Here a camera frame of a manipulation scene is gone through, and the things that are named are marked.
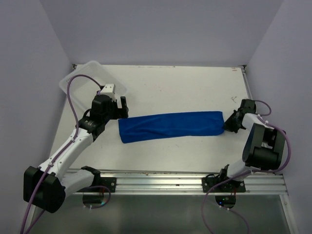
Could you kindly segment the blue towel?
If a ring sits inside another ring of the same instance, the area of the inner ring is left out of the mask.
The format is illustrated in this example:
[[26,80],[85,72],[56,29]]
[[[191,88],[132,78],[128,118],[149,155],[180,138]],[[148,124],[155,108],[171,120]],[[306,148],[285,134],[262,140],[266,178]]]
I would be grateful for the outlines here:
[[168,113],[130,117],[118,121],[123,143],[173,137],[209,137],[223,134],[221,111]]

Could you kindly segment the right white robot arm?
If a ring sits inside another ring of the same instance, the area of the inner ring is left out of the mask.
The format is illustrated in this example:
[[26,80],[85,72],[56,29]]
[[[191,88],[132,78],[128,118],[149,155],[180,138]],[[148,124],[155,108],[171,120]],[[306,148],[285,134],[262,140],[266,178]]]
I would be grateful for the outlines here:
[[218,175],[217,185],[222,191],[229,191],[234,181],[243,181],[248,174],[276,171],[281,166],[285,136],[256,112],[256,102],[243,99],[223,125],[225,131],[237,133],[242,129],[249,131],[249,135],[242,159],[226,165]]

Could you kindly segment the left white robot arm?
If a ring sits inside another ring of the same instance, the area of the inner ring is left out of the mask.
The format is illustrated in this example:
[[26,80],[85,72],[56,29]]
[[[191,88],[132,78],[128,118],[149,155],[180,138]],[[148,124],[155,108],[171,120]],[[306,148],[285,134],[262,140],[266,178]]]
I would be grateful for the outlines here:
[[50,213],[56,212],[70,195],[88,188],[94,192],[103,187],[100,171],[83,166],[76,173],[66,172],[105,130],[110,120],[128,118],[126,97],[117,101],[108,95],[96,95],[90,109],[85,111],[66,142],[38,167],[26,169],[23,180],[23,199]]

